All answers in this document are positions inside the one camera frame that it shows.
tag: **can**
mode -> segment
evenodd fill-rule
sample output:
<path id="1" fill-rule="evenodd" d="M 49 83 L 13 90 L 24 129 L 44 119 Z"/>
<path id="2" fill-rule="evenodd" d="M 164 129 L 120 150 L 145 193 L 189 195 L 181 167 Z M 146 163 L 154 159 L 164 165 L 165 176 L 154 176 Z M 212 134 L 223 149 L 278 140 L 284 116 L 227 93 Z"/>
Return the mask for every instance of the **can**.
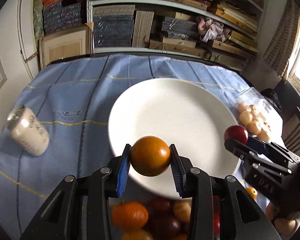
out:
<path id="1" fill-rule="evenodd" d="M 48 147 L 49 133 L 30 108 L 19 105 L 7 118 L 11 137 L 33 156 L 40 156 Z"/>

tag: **white plate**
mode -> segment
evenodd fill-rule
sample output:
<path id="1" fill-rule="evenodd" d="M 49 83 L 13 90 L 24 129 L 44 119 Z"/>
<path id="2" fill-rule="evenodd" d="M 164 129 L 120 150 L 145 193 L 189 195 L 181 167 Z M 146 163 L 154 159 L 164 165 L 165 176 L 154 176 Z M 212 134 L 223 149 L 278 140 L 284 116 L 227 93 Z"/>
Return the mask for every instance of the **white plate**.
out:
<path id="1" fill-rule="evenodd" d="M 240 160 L 223 145 L 224 131 L 237 124 L 230 110 L 207 90 L 187 81 L 169 78 L 140 82 L 119 96 L 108 122 L 114 156 L 127 143 L 143 136 L 157 136 L 174 143 L 180 156 L 211 176 L 234 174 Z M 149 191 L 179 198 L 171 168 L 156 177 L 145 177 L 130 167 L 130 177 Z"/>

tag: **tablecloth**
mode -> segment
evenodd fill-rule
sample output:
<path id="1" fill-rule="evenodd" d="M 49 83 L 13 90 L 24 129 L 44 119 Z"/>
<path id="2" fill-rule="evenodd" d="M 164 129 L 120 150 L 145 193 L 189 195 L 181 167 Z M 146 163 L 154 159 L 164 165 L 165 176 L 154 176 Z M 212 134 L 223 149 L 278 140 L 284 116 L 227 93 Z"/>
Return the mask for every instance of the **tablecloth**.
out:
<path id="1" fill-rule="evenodd" d="M 89 176 L 112 157 L 107 135 L 110 110 L 130 86 L 152 78 L 178 78 L 212 92 L 231 111 L 248 84 L 219 66 L 162 56 L 115 54 L 47 66 L 24 89 L 16 105 L 31 108 L 50 134 L 45 153 L 32 157 L 5 127 L 0 137 L 0 224 L 12 239 L 68 174 Z M 242 181 L 241 170 L 236 177 Z M 128 180 L 127 191 L 144 194 Z M 267 200 L 258 197 L 264 209 Z"/>

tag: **brown patterned curtain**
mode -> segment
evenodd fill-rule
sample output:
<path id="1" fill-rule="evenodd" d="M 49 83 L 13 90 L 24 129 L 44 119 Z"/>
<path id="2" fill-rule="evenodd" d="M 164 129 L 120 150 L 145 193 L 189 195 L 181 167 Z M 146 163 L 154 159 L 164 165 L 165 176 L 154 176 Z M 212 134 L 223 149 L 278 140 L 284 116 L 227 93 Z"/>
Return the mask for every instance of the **brown patterned curtain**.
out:
<path id="1" fill-rule="evenodd" d="M 279 26 L 268 46 L 264 60 L 283 76 L 291 57 L 297 36 L 300 9 L 294 0 L 288 0 Z"/>

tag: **metal screw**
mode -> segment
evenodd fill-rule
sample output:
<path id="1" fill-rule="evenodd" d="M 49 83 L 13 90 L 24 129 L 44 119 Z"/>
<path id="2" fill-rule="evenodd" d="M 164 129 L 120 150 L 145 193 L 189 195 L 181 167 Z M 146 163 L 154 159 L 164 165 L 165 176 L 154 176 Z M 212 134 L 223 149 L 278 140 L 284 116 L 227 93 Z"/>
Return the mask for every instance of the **metal screw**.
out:
<path id="1" fill-rule="evenodd" d="M 228 176 L 227 181 L 229 182 L 235 182 L 235 177 L 234 176 Z"/>
<path id="2" fill-rule="evenodd" d="M 190 169 L 190 172 L 191 172 L 192 174 L 199 174 L 199 173 L 200 173 L 200 170 L 199 170 L 198 168 L 191 168 L 191 169 Z"/>
<path id="3" fill-rule="evenodd" d="M 103 167 L 103 168 L 101 168 L 100 172 L 101 172 L 102 174 L 107 174 L 107 173 L 110 172 L 110 168 L 108 168 L 108 167 Z"/>
<path id="4" fill-rule="evenodd" d="M 72 176 L 72 175 L 68 175 L 68 176 L 65 177 L 66 182 L 71 182 L 73 180 L 74 180 L 74 176 Z"/>

